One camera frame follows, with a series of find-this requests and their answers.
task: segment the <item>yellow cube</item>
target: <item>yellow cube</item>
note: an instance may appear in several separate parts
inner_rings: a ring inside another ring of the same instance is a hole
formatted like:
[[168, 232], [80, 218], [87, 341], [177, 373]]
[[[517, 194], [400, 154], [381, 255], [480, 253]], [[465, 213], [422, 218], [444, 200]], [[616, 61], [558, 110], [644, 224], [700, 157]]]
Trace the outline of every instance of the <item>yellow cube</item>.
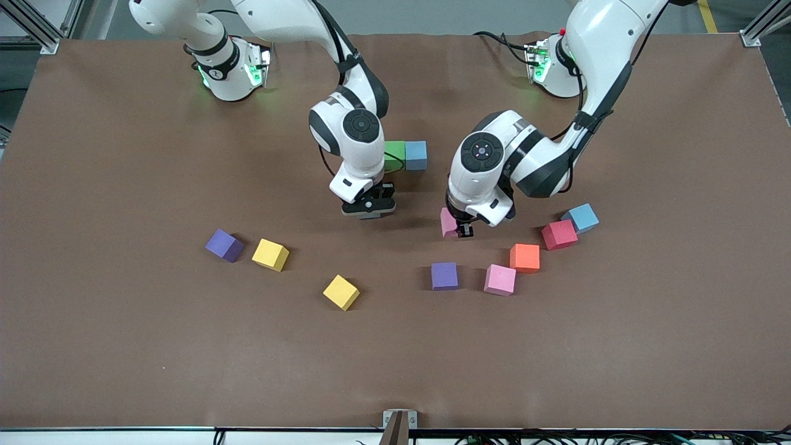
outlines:
[[252, 255], [252, 260], [265, 268], [280, 272], [283, 270], [283, 265], [286, 263], [288, 256], [288, 249], [282, 245], [262, 239]]
[[336, 275], [332, 283], [324, 289], [324, 296], [343, 310], [349, 309], [358, 295], [360, 291], [340, 275]]

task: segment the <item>blue cube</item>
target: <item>blue cube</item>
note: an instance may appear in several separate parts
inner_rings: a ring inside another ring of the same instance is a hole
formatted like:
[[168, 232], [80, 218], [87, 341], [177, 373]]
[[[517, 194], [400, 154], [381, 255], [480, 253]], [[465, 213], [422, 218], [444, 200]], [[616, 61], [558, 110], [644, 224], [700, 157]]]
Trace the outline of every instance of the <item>blue cube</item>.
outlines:
[[229, 263], [233, 263], [239, 259], [239, 255], [244, 249], [244, 243], [222, 231], [222, 229], [217, 229], [209, 242], [206, 243], [206, 248], [214, 255]]
[[580, 207], [569, 210], [561, 217], [561, 220], [563, 219], [571, 220], [574, 224], [574, 231], [576, 231], [577, 234], [583, 234], [599, 223], [599, 219], [596, 217], [596, 214], [593, 213], [590, 204], [582, 204]]
[[426, 141], [407, 142], [407, 170], [425, 170], [429, 167]]
[[434, 263], [431, 265], [431, 288], [435, 291], [452, 291], [459, 288], [456, 263]]

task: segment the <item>yellow floor line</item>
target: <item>yellow floor line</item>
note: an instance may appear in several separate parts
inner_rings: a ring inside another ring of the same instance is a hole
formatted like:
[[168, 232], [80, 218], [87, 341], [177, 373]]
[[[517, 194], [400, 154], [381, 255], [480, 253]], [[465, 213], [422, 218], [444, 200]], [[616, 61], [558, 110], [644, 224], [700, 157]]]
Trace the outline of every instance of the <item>yellow floor line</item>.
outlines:
[[717, 24], [714, 23], [714, 16], [711, 15], [711, 8], [709, 8], [709, 0], [698, 0], [698, 8], [700, 8], [700, 15], [703, 16], [703, 23], [706, 25], [706, 32], [716, 33]]

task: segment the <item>purple cube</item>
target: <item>purple cube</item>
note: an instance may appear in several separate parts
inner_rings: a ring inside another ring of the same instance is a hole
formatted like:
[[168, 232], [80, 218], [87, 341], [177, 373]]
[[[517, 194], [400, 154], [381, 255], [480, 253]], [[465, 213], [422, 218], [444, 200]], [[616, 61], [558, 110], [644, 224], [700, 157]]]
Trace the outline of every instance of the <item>purple cube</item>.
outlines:
[[459, 288], [456, 263], [434, 263], [431, 265], [431, 288], [435, 291], [452, 291]]
[[211, 236], [209, 242], [206, 243], [206, 248], [214, 255], [217, 255], [229, 263], [233, 263], [242, 253], [244, 243], [227, 234], [222, 229], [217, 229], [214, 235]]

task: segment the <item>foam cube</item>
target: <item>foam cube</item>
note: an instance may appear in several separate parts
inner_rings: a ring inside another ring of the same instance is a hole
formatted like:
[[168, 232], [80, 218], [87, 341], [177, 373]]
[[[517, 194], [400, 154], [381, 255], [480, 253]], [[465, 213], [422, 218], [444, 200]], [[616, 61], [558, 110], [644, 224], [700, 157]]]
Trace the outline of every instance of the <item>foam cube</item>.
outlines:
[[265, 268], [280, 272], [283, 270], [283, 265], [286, 263], [288, 256], [288, 249], [282, 245], [262, 239], [252, 255], [252, 260]]
[[407, 143], [404, 141], [386, 141], [384, 143], [384, 171], [394, 172], [402, 168], [401, 162], [406, 163]]
[[590, 204], [582, 204], [580, 207], [575, 207], [566, 212], [560, 219], [562, 221], [570, 220], [574, 224], [574, 230], [577, 231], [577, 234], [583, 234], [599, 223], [599, 219], [593, 213]]
[[547, 250], [568, 247], [579, 239], [577, 238], [577, 231], [574, 230], [574, 224], [568, 219], [550, 222], [548, 226], [541, 230], [541, 234], [547, 244]]
[[516, 279], [516, 269], [492, 264], [486, 270], [486, 282], [483, 284], [483, 291], [507, 297], [513, 293], [513, 283]]
[[458, 227], [456, 218], [453, 218], [453, 215], [450, 214], [447, 207], [443, 207], [440, 211], [440, 224], [442, 225], [443, 238], [459, 237], [459, 232], [456, 232], [456, 228]]
[[511, 248], [509, 267], [519, 273], [536, 273], [540, 267], [541, 248], [535, 244], [515, 244]]
[[336, 275], [332, 283], [324, 289], [324, 296], [343, 310], [348, 310], [359, 295], [360, 291], [340, 275]]
[[431, 288], [435, 291], [453, 291], [459, 288], [456, 263], [434, 263], [431, 265]]
[[206, 243], [206, 248], [214, 255], [229, 263], [239, 259], [244, 249], [244, 243], [227, 234], [222, 229], [217, 229], [211, 239]]
[[405, 147], [407, 170], [425, 170], [429, 166], [426, 141], [407, 142]]

